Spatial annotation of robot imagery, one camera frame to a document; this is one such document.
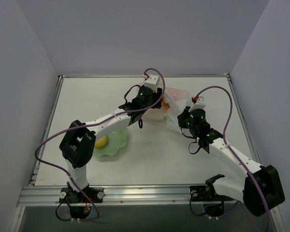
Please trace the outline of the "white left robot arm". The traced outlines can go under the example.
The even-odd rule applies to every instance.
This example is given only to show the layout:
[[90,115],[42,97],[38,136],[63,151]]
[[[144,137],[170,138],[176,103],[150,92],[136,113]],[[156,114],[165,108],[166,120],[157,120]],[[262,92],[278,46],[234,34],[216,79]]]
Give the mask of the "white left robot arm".
[[145,85],[139,88],[131,102],[125,102],[113,113],[93,122],[74,121],[65,133],[59,148],[68,165],[70,196],[77,203],[87,199],[89,185],[86,165],[91,160],[95,142],[110,133],[138,123],[143,127],[142,116],[150,108],[161,108],[165,88],[156,90]]

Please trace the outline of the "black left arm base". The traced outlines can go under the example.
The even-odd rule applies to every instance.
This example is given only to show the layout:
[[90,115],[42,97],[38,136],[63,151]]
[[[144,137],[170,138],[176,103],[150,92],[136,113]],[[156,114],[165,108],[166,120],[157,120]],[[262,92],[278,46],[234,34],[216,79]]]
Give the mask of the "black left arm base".
[[[104,198],[104,189],[101,187],[87,186],[83,189],[84,194],[74,191],[72,187],[61,189],[59,195],[59,205],[56,208],[56,217],[60,220],[94,220],[100,217],[100,212],[96,207],[97,203],[102,203]],[[61,205],[66,205],[69,209],[70,217],[61,218],[58,215],[58,209]]]

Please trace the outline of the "white plastic bag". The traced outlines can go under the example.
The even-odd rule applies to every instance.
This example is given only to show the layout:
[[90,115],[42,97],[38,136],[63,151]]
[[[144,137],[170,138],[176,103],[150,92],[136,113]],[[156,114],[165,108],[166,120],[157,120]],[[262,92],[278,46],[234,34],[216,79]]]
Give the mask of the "white plastic bag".
[[187,90],[178,89],[185,92],[185,98],[180,101],[174,101],[173,97],[170,95],[170,91],[175,89],[177,88],[167,87],[162,97],[161,108],[147,110],[142,118],[164,122],[166,128],[180,132],[177,117],[183,113],[186,106],[191,106],[191,95]]

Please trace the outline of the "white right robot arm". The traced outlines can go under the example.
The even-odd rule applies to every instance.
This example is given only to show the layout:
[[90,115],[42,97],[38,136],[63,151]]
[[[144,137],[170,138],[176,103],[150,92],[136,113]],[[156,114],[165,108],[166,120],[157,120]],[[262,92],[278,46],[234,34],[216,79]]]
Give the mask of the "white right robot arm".
[[207,179],[205,194],[209,199],[225,196],[238,200],[257,217],[285,201],[277,169],[261,165],[229,144],[206,121],[204,109],[187,106],[177,119],[181,129],[189,130],[199,149],[221,160],[240,179],[235,182],[223,174]]

